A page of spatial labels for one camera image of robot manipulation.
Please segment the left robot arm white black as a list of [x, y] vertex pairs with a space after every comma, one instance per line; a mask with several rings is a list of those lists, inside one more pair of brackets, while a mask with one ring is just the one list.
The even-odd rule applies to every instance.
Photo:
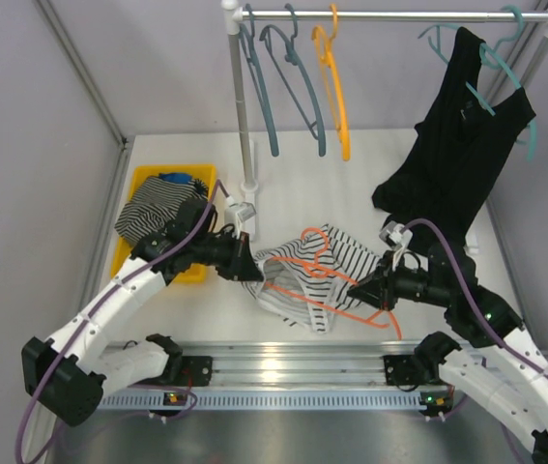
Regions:
[[84, 423], [111, 394], [142, 381], [177, 381], [183, 350], [169, 336], [147, 336], [114, 354], [105, 349], [130, 318], [178, 275], [198, 264], [234, 282], [260, 282], [263, 274], [238, 223], [210, 226], [215, 206], [184, 201], [177, 215], [140, 239], [119, 272], [64, 327], [22, 348], [24, 386], [68, 426]]

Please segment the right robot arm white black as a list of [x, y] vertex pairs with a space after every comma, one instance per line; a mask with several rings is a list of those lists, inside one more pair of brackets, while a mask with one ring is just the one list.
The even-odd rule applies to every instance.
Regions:
[[548, 463], [548, 360], [524, 321], [480, 285], [476, 264], [459, 247], [436, 244], [427, 266], [410, 269], [386, 252], [349, 297], [382, 310], [401, 300], [444, 309], [453, 334], [434, 332], [411, 357], [423, 383], [442, 382], [482, 407], [531, 453]]

